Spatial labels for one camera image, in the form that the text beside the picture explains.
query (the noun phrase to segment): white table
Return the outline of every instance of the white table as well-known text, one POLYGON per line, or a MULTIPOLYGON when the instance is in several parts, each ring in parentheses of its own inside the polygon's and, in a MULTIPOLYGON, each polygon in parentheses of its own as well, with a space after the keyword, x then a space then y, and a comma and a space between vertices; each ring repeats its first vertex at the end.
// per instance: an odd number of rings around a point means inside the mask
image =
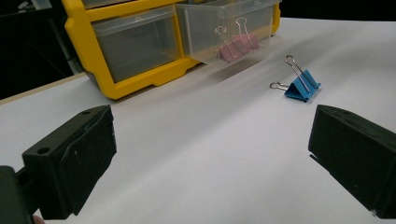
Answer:
POLYGON ((78 112, 109 104, 118 145, 73 224, 375 224, 309 158, 317 105, 340 107, 396 132, 396 22, 281 19, 271 48, 247 69, 202 66, 120 101, 86 76, 0 105, 0 164, 78 112), (289 84, 291 54, 322 86, 308 103, 289 84))

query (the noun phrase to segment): pink binder clip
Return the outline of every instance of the pink binder clip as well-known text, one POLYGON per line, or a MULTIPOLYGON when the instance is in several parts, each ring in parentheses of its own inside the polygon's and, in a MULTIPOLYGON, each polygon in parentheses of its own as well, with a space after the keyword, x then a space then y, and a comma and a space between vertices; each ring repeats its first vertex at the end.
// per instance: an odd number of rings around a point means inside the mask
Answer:
POLYGON ((227 36, 226 27, 219 26, 215 29, 215 33, 221 37, 222 42, 222 46, 219 48, 218 57, 227 63, 235 61, 250 51, 250 49, 247 48, 240 39, 234 41, 230 39, 230 43, 228 43, 227 39, 229 39, 229 37, 227 36))
POLYGON ((260 47, 259 39, 257 38, 256 34, 250 34, 248 32, 247 21, 248 20, 243 17, 235 20, 236 24, 238 24, 239 35, 233 35, 233 40, 240 39, 245 46, 251 49, 258 49, 260 47))

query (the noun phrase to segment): blue binder clip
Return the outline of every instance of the blue binder clip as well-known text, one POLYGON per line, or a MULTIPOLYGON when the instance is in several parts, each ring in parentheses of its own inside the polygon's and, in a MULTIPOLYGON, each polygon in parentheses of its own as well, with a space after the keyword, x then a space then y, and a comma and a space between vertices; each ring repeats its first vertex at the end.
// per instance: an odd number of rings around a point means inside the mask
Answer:
POLYGON ((294 61, 293 56, 286 56, 286 63, 288 63, 297 75, 297 78, 288 86, 280 82, 273 82, 270 85, 271 89, 280 89, 286 91, 285 95, 289 98, 307 102, 318 90, 320 83, 317 83, 308 70, 301 70, 301 68, 294 61))

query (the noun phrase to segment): yellow frame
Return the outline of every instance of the yellow frame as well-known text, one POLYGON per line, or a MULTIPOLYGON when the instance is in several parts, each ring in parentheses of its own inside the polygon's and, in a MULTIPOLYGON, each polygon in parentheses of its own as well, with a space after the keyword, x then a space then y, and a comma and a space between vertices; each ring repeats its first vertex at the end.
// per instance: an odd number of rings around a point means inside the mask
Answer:
MULTIPOLYGON (((199 62, 185 57, 177 16, 174 15, 172 19, 175 26, 177 48, 180 58, 137 76, 114 83, 91 22, 133 14, 150 8, 173 5, 181 1, 182 0, 137 0, 107 7, 86 9, 81 0, 62 0, 68 15, 67 22, 64 26, 65 30, 75 47, 82 66, 85 70, 94 74, 99 89, 104 96, 117 100, 150 85, 161 86, 166 82, 184 76, 189 68, 194 67, 199 62)), ((278 4, 276 4, 273 18, 273 33, 279 26, 279 17, 280 12, 278 4)))

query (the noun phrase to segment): binder clip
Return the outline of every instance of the binder clip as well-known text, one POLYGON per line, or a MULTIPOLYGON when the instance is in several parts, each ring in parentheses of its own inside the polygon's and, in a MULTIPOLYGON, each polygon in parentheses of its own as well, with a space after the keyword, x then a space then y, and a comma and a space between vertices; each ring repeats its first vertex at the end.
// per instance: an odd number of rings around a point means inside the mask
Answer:
POLYGON ((215 29, 215 33, 220 36, 222 43, 222 46, 218 51, 218 58, 226 61, 227 63, 235 61, 250 51, 250 49, 242 43, 242 40, 231 40, 231 38, 227 36, 226 27, 219 26, 215 29))
POLYGON ((301 70, 301 68, 294 61, 293 56, 286 56, 286 63, 288 63, 291 68, 294 70, 297 78, 293 80, 293 82, 288 86, 282 84, 280 82, 273 82, 270 85, 271 89, 279 89, 282 91, 286 91, 285 95, 289 98, 293 98, 296 100, 301 100, 307 102, 318 90, 320 83, 317 83, 308 72, 308 70, 301 70))
POLYGON ((245 46, 250 49, 258 49, 259 39, 256 34, 250 34, 247 28, 248 20, 246 18, 240 17, 235 20, 236 24, 238 24, 239 35, 233 35, 233 40, 240 39, 245 46))

